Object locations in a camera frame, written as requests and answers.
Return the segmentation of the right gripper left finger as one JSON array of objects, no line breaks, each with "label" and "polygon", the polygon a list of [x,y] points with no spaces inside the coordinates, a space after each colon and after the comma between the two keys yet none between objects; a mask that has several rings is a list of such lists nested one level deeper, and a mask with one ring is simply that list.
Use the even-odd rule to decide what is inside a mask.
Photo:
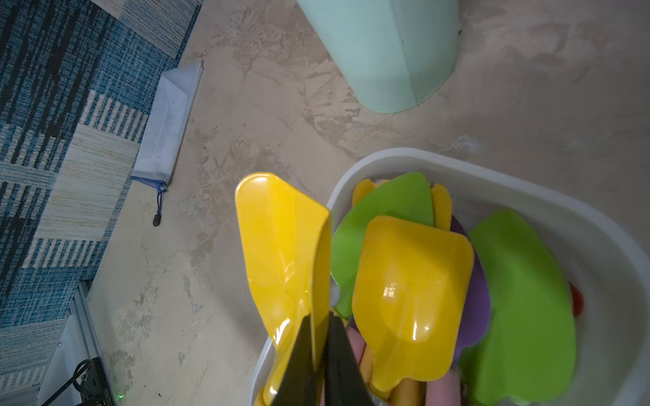
[{"label": "right gripper left finger", "polygon": [[314,406],[318,403],[318,373],[312,364],[311,316],[305,316],[272,406]]}]

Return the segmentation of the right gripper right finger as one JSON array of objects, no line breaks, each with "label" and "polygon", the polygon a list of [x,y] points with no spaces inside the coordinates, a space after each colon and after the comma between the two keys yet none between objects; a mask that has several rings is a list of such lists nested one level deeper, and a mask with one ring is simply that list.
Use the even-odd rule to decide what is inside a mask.
[{"label": "right gripper right finger", "polygon": [[326,346],[324,402],[326,406],[373,406],[362,374],[355,362],[343,321],[329,313]]}]

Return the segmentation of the purple shovel pink handle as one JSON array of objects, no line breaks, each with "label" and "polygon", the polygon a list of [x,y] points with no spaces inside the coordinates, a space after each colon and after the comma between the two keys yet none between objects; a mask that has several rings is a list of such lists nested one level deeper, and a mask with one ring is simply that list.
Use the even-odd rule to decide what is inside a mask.
[{"label": "purple shovel pink handle", "polygon": [[355,356],[355,363],[357,365],[360,365],[365,352],[366,342],[363,339],[362,335],[353,326],[347,326],[347,328],[345,328],[345,331],[347,333],[350,346]]},{"label": "purple shovel pink handle", "polygon": [[456,370],[462,352],[479,343],[489,329],[491,300],[481,262],[474,252],[474,266],[460,321],[452,367],[440,379],[427,383],[426,405],[461,405],[461,385]]}]

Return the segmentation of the yellow shovel wooden handle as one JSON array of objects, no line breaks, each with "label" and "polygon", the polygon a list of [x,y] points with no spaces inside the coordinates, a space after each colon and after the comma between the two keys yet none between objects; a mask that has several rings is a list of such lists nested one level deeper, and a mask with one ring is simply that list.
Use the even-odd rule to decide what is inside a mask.
[{"label": "yellow shovel wooden handle", "polygon": [[374,355],[371,392],[386,400],[404,380],[451,368],[474,250],[460,234],[379,216],[362,245],[353,316]]}]

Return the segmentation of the green shovel wooden handle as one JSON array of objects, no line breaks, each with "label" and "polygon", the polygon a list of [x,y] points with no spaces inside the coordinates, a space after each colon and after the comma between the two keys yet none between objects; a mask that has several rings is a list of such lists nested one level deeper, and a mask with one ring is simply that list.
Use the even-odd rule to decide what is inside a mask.
[{"label": "green shovel wooden handle", "polygon": [[469,233],[491,299],[489,329],[460,357],[469,400],[554,401],[570,387],[577,333],[570,284],[555,255],[518,212],[503,209]]}]

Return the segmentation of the red shovel wooden handle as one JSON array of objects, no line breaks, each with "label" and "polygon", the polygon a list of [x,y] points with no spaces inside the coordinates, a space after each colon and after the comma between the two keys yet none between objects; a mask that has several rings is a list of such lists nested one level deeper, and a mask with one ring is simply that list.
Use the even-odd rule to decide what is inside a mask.
[{"label": "red shovel wooden handle", "polygon": [[570,292],[572,297],[573,316],[579,318],[584,311],[583,295],[574,284],[570,284]]}]

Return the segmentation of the white plastic storage box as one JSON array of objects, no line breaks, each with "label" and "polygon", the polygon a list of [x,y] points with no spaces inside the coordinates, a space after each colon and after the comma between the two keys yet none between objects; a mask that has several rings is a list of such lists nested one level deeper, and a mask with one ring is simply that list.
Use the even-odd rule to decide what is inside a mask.
[{"label": "white plastic storage box", "polygon": [[[352,206],[355,186],[363,179],[382,184]],[[318,244],[317,261],[328,276],[316,275],[314,294],[328,294],[324,321],[311,313],[312,364],[318,373],[316,405],[324,402],[329,313],[359,333],[352,309],[362,245],[370,221],[379,216],[434,227],[431,189],[442,184],[453,201],[450,232],[469,241],[470,231],[492,213],[518,212],[555,255],[569,284],[584,298],[574,317],[577,363],[568,390],[558,399],[496,405],[646,405],[649,402],[649,259],[626,231],[589,205],[535,184],[412,148],[374,153],[349,169],[328,204],[329,229]],[[251,401],[272,370],[271,338],[254,372]],[[373,405],[426,405],[428,382],[404,379],[382,400],[370,390],[374,355],[367,346],[358,365]]]}]

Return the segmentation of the green pen holder cup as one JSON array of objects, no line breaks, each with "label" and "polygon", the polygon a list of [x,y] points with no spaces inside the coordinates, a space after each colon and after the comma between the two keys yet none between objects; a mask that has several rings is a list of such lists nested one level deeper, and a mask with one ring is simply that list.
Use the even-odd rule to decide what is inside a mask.
[{"label": "green pen holder cup", "polygon": [[457,0],[301,1],[356,99],[377,113],[426,101],[459,53]]}]

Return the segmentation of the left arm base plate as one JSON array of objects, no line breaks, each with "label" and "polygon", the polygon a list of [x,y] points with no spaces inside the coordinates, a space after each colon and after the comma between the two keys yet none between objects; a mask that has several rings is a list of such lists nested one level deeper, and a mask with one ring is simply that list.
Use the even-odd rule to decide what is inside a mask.
[{"label": "left arm base plate", "polygon": [[52,405],[69,387],[81,395],[80,405],[116,405],[108,378],[99,357],[80,362],[73,375],[42,405]]}]

